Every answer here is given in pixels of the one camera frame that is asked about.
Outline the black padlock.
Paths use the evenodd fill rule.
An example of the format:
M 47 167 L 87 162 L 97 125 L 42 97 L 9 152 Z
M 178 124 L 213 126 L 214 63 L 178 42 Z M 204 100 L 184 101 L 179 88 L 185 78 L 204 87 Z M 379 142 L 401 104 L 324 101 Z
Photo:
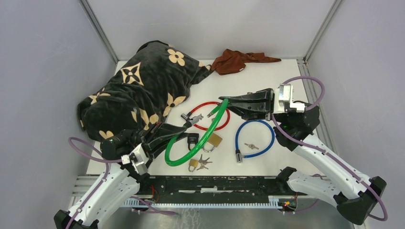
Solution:
M 188 144 L 188 150 L 192 150 L 192 146 L 195 146 L 199 142 L 199 133 L 188 133 L 187 136 L 187 144 Z

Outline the green cable lock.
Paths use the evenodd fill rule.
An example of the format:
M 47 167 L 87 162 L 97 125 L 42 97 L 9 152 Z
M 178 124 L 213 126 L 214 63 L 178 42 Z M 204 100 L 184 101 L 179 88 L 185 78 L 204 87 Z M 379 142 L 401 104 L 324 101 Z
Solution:
M 227 106 L 228 106 L 228 99 L 225 99 L 217 106 L 217 108 L 212 110 L 212 113 L 216 114 L 216 116 L 215 116 L 214 120 L 212 121 L 211 125 L 209 126 L 209 128 L 207 129 L 207 131 L 204 133 L 204 135 L 199 140 L 197 146 L 195 146 L 191 151 L 189 151 L 187 154 L 185 154 L 183 157 L 181 157 L 180 159 L 177 159 L 177 160 L 170 159 L 170 151 L 171 151 L 171 148 L 173 147 L 172 144 L 173 144 L 174 140 L 176 139 L 176 137 L 173 137 L 173 139 L 169 143 L 168 148 L 165 150 L 165 154 L 164 154 L 165 163 L 171 167 L 177 167 L 179 165 L 186 163 L 195 154 L 197 154 L 198 151 L 200 149 L 202 149 L 202 147 L 206 144 L 207 140 L 210 138 L 212 133 L 214 133 L 215 128 L 218 126 L 222 116 L 226 112 Z

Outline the blue cable lock keys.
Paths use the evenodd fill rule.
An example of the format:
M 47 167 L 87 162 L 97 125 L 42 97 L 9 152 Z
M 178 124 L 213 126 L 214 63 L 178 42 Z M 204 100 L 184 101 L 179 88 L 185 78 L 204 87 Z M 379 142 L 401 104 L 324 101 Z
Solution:
M 250 149 L 259 149 L 257 146 L 255 146 L 254 144 L 248 144 L 248 143 L 245 143 L 245 145 L 247 146 L 247 147 L 249 147 Z

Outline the small brass padlock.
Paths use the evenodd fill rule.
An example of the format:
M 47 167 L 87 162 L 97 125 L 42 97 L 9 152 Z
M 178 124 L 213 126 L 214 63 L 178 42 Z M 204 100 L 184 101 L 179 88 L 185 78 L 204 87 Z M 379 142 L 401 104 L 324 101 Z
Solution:
M 190 159 L 189 161 L 189 167 L 188 167 L 188 171 L 189 172 L 194 172 L 196 170 L 196 168 L 198 167 L 199 161 L 196 159 Z

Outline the green cable lock keys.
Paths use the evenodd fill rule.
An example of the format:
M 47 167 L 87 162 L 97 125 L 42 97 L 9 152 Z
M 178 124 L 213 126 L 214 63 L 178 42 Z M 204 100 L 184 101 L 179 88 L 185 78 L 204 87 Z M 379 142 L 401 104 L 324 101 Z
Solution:
M 191 123 L 191 125 L 195 125 L 196 123 L 198 123 L 202 119 L 203 119 L 203 116 L 200 114 L 200 115 L 197 115 L 197 116 L 194 116 L 194 117 L 190 118 L 189 122 Z

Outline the blue cable lock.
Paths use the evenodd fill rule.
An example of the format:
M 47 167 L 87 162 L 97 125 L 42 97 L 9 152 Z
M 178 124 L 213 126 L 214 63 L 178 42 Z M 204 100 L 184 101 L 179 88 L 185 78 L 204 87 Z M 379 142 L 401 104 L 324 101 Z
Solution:
M 239 140 L 239 136 L 240 136 L 240 133 L 241 133 L 242 129 L 243 129 L 247 124 L 249 124 L 249 123 L 261 123 L 261 124 L 265 125 L 265 126 L 269 129 L 269 131 L 270 131 L 270 133 L 271 133 L 271 141 L 270 141 L 270 143 L 268 144 L 268 146 L 267 146 L 266 148 L 264 148 L 263 150 L 261 150 L 261 151 L 259 151 L 259 152 L 257 152 L 257 153 L 253 153 L 253 154 L 249 154 L 249 155 L 243 155 L 243 154 L 241 153 L 240 149 L 239 149 L 238 140 Z M 267 122 L 265 122 L 265 121 L 263 121 L 263 120 L 250 120 L 250 121 L 245 121 L 244 123 L 242 123 L 242 124 L 239 126 L 239 128 L 237 129 L 236 134 L 235 134 L 234 145 L 235 145 L 235 158 L 236 158 L 236 162 L 237 162 L 238 164 L 240 164 L 240 163 L 243 162 L 243 159 L 244 159 L 244 158 L 253 158 L 253 157 L 257 157 L 257 156 L 260 156 L 260 155 L 266 153 L 268 150 L 271 149 L 271 147 L 273 146 L 275 140 L 276 140 L 275 131 L 274 131 L 273 127 L 272 127 L 269 123 L 267 123 Z

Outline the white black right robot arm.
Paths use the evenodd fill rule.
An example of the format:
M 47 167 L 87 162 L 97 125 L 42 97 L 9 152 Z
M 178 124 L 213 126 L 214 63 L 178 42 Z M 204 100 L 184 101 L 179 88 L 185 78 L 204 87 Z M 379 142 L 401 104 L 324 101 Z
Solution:
M 239 96 L 223 96 L 227 107 L 246 121 L 273 121 L 278 143 L 315 166 L 326 179 L 307 175 L 292 167 L 284 168 L 276 178 L 282 195 L 291 191 L 307 194 L 334 206 L 349 222 L 361 225 L 371 216 L 386 182 L 370 177 L 344 162 L 315 134 L 319 125 L 319 107 L 294 101 L 290 84 L 267 88 Z

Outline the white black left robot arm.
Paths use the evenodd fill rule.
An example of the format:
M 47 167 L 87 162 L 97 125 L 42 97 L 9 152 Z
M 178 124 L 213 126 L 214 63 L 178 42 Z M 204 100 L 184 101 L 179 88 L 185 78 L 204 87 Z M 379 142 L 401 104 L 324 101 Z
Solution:
M 183 126 L 158 122 L 149 130 L 126 129 L 103 140 L 95 161 L 106 165 L 89 190 L 68 211 L 54 216 L 58 229 L 99 229 L 131 196 L 149 191 L 149 167 L 168 148 L 169 142 L 185 138 L 195 125 L 188 120 Z

